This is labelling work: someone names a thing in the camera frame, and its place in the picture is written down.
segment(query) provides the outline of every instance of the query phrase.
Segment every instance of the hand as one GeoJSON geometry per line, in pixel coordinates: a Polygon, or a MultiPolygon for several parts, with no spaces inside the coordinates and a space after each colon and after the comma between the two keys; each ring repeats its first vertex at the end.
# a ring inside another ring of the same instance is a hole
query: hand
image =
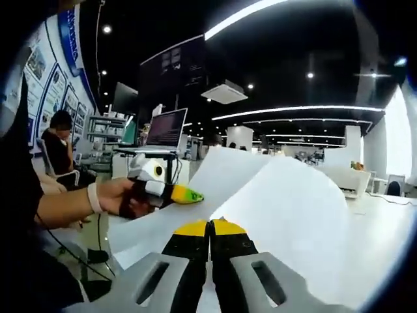
{"type": "MultiPolygon", "coordinates": [[[[113,215],[119,215],[123,194],[133,187],[133,182],[127,178],[118,178],[97,184],[97,196],[103,211],[113,215]]],[[[140,202],[131,199],[129,208],[134,212],[135,217],[142,217],[152,213],[155,208],[148,202],[140,202]]]]}

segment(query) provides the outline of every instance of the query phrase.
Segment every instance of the white wristband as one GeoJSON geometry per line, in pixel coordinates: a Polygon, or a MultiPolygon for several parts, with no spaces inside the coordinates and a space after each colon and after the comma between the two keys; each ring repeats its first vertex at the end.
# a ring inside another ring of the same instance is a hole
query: white wristband
{"type": "Polygon", "coordinates": [[[103,212],[102,207],[100,206],[100,202],[98,201],[96,183],[89,184],[87,187],[87,195],[89,197],[91,209],[93,209],[95,213],[103,212]]]}

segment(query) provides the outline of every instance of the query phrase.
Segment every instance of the black shirt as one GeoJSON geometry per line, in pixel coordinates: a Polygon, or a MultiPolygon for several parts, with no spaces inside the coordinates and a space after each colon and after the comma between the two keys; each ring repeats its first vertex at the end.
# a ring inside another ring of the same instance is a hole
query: black shirt
{"type": "Polygon", "coordinates": [[[65,146],[57,135],[52,134],[48,129],[42,134],[45,141],[46,151],[56,175],[69,172],[71,160],[68,157],[68,147],[65,146]]]}
{"type": "Polygon", "coordinates": [[[16,117],[0,138],[2,268],[6,280],[2,308],[3,312],[24,308],[25,312],[28,308],[57,312],[82,302],[82,295],[68,269],[44,252],[36,239],[34,217],[43,192],[27,145],[27,116],[27,84],[23,79],[16,117]]]}

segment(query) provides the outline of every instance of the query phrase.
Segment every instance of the ceiling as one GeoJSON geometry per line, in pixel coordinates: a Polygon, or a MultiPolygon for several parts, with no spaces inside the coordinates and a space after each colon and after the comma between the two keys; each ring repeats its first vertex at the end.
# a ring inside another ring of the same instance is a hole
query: ceiling
{"type": "MultiPolygon", "coordinates": [[[[98,1],[81,5],[81,49],[99,110],[111,104],[117,82],[137,89],[140,62],[188,38],[208,31],[222,20],[257,0],[217,0],[186,3],[106,0],[98,30],[98,74],[95,55],[98,1]],[[113,31],[105,35],[102,26],[113,31]]],[[[206,41],[207,82],[221,77],[245,88],[247,100],[229,105],[207,102],[201,91],[181,91],[179,106],[188,107],[186,132],[194,136],[226,135],[227,127],[245,125],[261,134],[297,134],[307,144],[343,145],[345,125],[360,125],[362,134],[383,116],[365,110],[283,110],[248,114],[217,121],[213,117],[274,108],[356,106],[384,108],[405,68],[394,66],[407,55],[403,7],[386,1],[357,1],[376,29],[359,30],[352,7],[342,0],[289,0],[255,12],[206,41]],[[373,72],[387,77],[373,78],[373,72]]],[[[154,105],[170,108],[175,93],[155,95],[154,105]]],[[[269,136],[269,142],[293,142],[296,137],[269,136]]]]}

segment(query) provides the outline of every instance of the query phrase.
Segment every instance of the laptop screen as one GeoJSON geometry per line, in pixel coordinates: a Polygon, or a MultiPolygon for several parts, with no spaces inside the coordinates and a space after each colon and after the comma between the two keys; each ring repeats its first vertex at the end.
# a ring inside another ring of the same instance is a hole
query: laptop screen
{"type": "Polygon", "coordinates": [[[147,145],[178,147],[187,109],[167,112],[152,118],[147,145]]]}

